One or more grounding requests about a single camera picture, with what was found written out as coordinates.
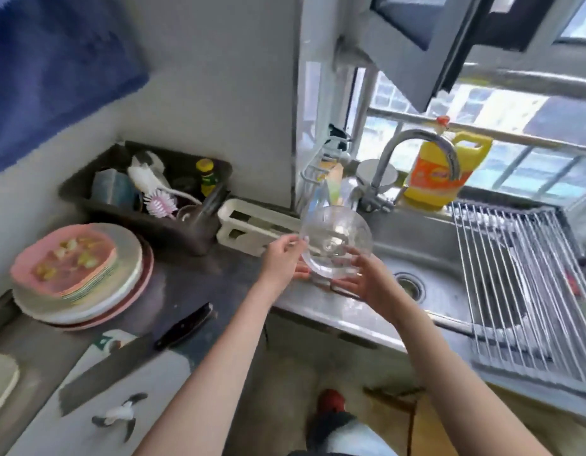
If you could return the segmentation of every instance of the transparent bowl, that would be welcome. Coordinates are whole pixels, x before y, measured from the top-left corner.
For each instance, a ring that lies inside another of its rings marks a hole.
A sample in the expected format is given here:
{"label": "transparent bowl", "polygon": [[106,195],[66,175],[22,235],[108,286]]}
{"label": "transparent bowl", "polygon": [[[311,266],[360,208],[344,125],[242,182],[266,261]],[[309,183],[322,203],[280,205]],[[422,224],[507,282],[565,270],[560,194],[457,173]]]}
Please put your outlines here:
{"label": "transparent bowl", "polygon": [[308,241],[303,260],[326,278],[356,275],[358,268],[352,259],[357,254],[369,255],[373,249],[369,226],[345,206],[325,206],[308,213],[299,235]]}

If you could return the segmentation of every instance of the kitchen knife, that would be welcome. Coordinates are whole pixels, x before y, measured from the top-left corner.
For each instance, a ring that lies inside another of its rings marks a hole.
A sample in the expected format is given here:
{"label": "kitchen knife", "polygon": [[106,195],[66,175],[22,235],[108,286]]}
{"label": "kitchen knife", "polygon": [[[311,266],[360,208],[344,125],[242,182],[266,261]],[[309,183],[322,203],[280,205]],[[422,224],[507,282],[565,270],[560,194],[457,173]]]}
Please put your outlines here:
{"label": "kitchen knife", "polygon": [[65,384],[59,391],[61,415],[68,415],[165,349],[194,334],[208,320],[212,311],[213,305],[206,303],[193,314],[175,323],[155,342],[151,333],[137,337]]}

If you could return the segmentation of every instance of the sink drain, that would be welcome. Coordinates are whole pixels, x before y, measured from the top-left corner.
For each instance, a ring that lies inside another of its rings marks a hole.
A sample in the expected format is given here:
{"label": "sink drain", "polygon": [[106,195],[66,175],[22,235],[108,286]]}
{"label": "sink drain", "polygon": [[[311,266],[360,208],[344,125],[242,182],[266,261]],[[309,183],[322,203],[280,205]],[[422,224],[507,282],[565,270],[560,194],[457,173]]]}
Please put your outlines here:
{"label": "sink drain", "polygon": [[424,285],[416,276],[401,272],[395,274],[395,278],[405,292],[411,296],[411,299],[418,304],[424,300]]}

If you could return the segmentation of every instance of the dark countertop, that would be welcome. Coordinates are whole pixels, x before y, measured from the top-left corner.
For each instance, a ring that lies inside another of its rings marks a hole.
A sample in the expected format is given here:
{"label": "dark countertop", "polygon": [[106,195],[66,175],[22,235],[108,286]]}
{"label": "dark countertop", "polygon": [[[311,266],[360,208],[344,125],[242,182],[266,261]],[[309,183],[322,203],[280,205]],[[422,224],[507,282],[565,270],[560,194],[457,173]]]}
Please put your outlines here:
{"label": "dark countertop", "polygon": [[[101,333],[117,328],[137,336],[151,331],[159,337],[175,322],[209,301],[214,307],[214,319],[175,348],[188,358],[193,369],[221,335],[259,272],[258,258],[218,244],[203,257],[155,249],[154,252],[156,265],[145,292],[113,320],[95,328],[67,333],[22,315],[0,332],[0,353],[13,356],[21,368],[21,378],[0,410],[0,456],[8,452]],[[295,316],[302,322],[336,329],[381,348],[405,351],[394,327],[364,303],[312,284],[293,282],[278,299],[274,310]],[[451,348],[471,363],[472,340],[451,331],[441,331]],[[586,419],[586,399],[577,395],[489,371],[477,372],[489,383]]]}

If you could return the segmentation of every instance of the black knife handle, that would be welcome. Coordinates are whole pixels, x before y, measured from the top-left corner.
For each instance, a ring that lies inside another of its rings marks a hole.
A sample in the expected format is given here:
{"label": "black knife handle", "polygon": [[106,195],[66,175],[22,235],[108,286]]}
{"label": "black knife handle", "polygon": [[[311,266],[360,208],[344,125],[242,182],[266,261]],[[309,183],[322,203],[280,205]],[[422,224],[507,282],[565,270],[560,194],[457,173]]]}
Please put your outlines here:
{"label": "black knife handle", "polygon": [[170,329],[154,343],[154,349],[162,351],[174,346],[184,338],[190,336],[208,320],[213,312],[213,305],[207,302],[193,314],[175,323]]}

